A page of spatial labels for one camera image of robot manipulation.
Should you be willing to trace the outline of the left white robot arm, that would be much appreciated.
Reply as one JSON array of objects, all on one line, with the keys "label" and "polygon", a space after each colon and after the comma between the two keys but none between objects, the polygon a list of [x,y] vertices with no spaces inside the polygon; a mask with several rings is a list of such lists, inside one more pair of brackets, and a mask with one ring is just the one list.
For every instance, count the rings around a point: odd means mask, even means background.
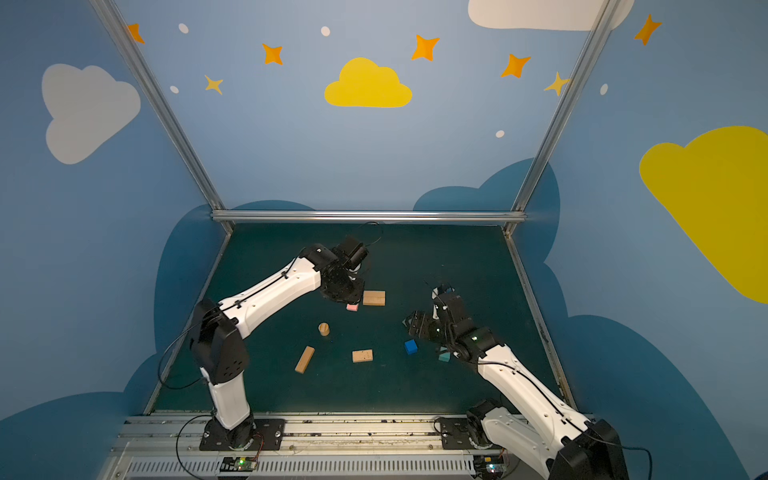
[{"label": "left white robot arm", "polygon": [[244,371],[250,357],[245,340],[270,316],[315,290],[337,303],[359,303],[365,286],[359,268],[367,256],[364,243],[351,236],[333,248],[313,244],[243,292],[218,302],[203,299],[196,305],[189,350],[213,402],[213,418],[205,426],[201,450],[279,448],[282,429],[269,439],[246,398]]}]

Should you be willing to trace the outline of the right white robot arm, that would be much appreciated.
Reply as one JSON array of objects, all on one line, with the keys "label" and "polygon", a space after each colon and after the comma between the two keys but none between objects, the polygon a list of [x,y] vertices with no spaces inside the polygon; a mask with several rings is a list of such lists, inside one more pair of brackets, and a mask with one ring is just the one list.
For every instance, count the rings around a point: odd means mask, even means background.
[{"label": "right white robot arm", "polygon": [[618,432],[570,407],[516,357],[511,348],[468,314],[455,289],[432,292],[432,310],[403,321],[408,334],[446,349],[493,385],[524,417],[487,400],[467,412],[474,445],[497,445],[544,479],[627,479]]}]

